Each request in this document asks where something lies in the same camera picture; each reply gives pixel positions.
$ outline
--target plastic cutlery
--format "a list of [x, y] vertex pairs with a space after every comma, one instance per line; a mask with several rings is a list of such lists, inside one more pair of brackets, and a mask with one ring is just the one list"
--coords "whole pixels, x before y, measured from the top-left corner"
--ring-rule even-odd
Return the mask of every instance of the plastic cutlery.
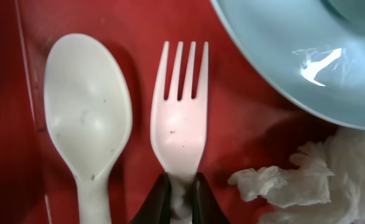
[[159, 162], [169, 174], [172, 193], [171, 208], [176, 219], [192, 215], [187, 202], [201, 161], [207, 131], [208, 43], [204, 44], [197, 95], [192, 98], [192, 80], [196, 43], [192, 42], [182, 99], [178, 100], [179, 73], [183, 43], [178, 43], [169, 96], [164, 99], [169, 42], [164, 43], [153, 93], [151, 110], [151, 144]]
[[70, 34], [53, 46], [44, 103], [51, 140], [77, 184], [80, 223], [111, 223], [107, 183], [131, 133], [131, 101], [112, 54], [95, 39]]

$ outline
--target fork head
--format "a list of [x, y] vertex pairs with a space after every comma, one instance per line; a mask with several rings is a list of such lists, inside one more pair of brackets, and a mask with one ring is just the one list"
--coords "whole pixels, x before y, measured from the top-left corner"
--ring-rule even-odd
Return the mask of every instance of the fork head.
[[165, 42], [151, 110], [151, 144], [166, 172], [191, 181], [197, 172], [206, 142], [209, 44], [204, 44], [197, 95], [192, 98], [196, 43], [191, 43], [182, 99], [178, 85], [183, 43], [178, 43], [170, 91], [164, 99], [169, 43]]

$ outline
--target fork tine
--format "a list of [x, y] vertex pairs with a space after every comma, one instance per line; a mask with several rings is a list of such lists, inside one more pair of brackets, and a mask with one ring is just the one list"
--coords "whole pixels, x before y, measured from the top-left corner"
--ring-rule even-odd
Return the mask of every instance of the fork tine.
[[207, 99], [207, 82], [208, 82], [208, 68], [209, 68], [209, 43], [205, 42], [203, 48], [201, 72], [199, 74], [199, 81], [197, 84], [196, 98]]
[[166, 69], [168, 64], [169, 42], [163, 45], [162, 56], [160, 58], [158, 74], [156, 76], [155, 89], [153, 90], [153, 100], [164, 100], [164, 85], [166, 83]]
[[185, 74], [184, 89], [182, 91], [182, 98], [192, 98], [192, 79], [194, 76], [194, 62], [195, 62], [195, 47], [196, 43], [191, 43], [191, 49], [189, 50], [187, 72]]
[[180, 41], [180, 42], [178, 42], [176, 59], [174, 61], [174, 68], [173, 68], [173, 74], [171, 76], [171, 84], [170, 84], [168, 100], [169, 99], [177, 100], [178, 80], [180, 77], [180, 66], [181, 66], [181, 56], [182, 55], [183, 55], [183, 43]]

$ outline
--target spoon handle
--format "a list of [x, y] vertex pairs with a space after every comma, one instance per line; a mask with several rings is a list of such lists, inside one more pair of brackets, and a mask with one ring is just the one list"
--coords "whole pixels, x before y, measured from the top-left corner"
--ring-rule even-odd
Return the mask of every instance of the spoon handle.
[[104, 181], [77, 182], [80, 224], [111, 224], [107, 184]]

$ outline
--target red tabletop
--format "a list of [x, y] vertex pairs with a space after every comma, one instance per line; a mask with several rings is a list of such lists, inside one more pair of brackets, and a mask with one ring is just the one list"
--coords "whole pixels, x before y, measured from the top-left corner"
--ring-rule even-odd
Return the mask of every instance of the red tabletop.
[[134, 217], [163, 172], [151, 148], [149, 118], [165, 40], [171, 43], [169, 55], [184, 41], [182, 67], [189, 43], [201, 46], [196, 73], [202, 45], [209, 42], [209, 126], [199, 171], [233, 224], [256, 223], [268, 207], [261, 198], [242, 201], [236, 187], [227, 185], [231, 174], [272, 165], [290, 168], [288, 156], [297, 146], [334, 131], [335, 126], [292, 105], [257, 74], [208, 0], [18, 0], [17, 5], [22, 46], [15, 2], [0, 1], [0, 223], [78, 223], [74, 179], [50, 141], [43, 104], [45, 61], [65, 34], [88, 34], [102, 42], [128, 83], [134, 122], [110, 176], [113, 223]]

